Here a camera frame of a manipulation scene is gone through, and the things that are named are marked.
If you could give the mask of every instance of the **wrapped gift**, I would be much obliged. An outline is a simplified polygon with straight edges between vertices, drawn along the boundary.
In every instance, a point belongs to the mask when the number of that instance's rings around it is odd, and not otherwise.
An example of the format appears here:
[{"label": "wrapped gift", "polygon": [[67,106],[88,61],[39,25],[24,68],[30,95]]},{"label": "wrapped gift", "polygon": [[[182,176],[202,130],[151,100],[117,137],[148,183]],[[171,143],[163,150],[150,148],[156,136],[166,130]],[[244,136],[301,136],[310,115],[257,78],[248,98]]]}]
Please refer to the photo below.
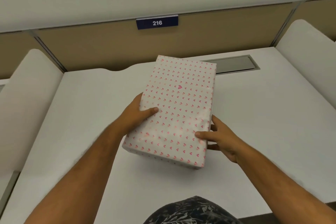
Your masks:
[{"label": "wrapped gift", "polygon": [[201,168],[207,143],[196,131],[209,131],[216,64],[158,56],[145,85],[140,110],[159,111],[130,132],[123,148],[154,159]]}]

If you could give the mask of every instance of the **desk number sign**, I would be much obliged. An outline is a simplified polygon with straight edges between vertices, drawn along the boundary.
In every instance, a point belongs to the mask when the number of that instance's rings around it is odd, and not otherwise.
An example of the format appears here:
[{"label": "desk number sign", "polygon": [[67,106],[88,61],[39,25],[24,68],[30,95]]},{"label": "desk number sign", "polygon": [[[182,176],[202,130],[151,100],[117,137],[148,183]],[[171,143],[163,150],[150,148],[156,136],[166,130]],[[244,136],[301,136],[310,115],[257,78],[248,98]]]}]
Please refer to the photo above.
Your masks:
[{"label": "desk number sign", "polygon": [[178,26],[179,16],[173,15],[173,16],[167,16],[167,17],[137,19],[136,25],[138,29]]}]

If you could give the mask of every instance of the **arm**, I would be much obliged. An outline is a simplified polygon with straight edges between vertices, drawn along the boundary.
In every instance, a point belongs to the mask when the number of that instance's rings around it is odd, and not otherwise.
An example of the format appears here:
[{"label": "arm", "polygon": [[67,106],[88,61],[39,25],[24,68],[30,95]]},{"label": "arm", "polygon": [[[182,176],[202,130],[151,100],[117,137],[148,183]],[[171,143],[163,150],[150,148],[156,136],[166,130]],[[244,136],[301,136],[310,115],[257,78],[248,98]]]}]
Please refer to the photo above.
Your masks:
[{"label": "arm", "polygon": [[139,94],[36,206],[25,224],[91,224],[124,135],[158,111],[139,111]]},{"label": "arm", "polygon": [[216,144],[208,149],[220,150],[237,163],[283,224],[336,223],[336,212],[289,178],[263,154],[237,137],[213,115],[213,132],[196,132],[200,139]]}]

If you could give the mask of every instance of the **hand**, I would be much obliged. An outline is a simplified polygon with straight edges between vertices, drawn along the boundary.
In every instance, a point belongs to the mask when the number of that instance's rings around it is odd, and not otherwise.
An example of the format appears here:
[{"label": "hand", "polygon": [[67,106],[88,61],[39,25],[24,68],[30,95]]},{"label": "hand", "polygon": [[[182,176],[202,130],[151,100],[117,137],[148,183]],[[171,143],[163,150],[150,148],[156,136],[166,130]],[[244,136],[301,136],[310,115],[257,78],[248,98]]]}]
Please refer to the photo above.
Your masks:
[{"label": "hand", "polygon": [[140,100],[142,93],[137,95],[133,101],[125,108],[122,114],[115,120],[118,127],[121,129],[123,136],[131,132],[139,126],[145,119],[154,115],[159,111],[157,107],[149,108],[145,111],[140,111]]},{"label": "hand", "polygon": [[195,136],[210,142],[216,142],[216,144],[208,144],[208,149],[220,150],[230,161],[237,163],[238,150],[247,144],[215,115],[212,116],[212,121],[214,123],[211,125],[213,132],[198,131]]}]

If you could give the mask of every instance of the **person's right arm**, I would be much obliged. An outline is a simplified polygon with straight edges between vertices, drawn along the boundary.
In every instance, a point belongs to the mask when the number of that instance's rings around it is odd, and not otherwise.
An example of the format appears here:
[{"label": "person's right arm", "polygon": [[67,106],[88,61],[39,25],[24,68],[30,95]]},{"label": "person's right arm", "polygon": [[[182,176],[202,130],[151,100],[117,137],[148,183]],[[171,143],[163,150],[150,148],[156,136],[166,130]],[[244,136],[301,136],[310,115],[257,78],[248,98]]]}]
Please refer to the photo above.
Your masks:
[{"label": "person's right arm", "polygon": [[216,116],[213,115],[212,121],[213,132],[196,132],[195,135],[216,142],[209,144],[208,149],[222,151],[229,160],[242,168],[281,223],[336,223],[335,211],[289,178],[263,154],[246,144]]}]

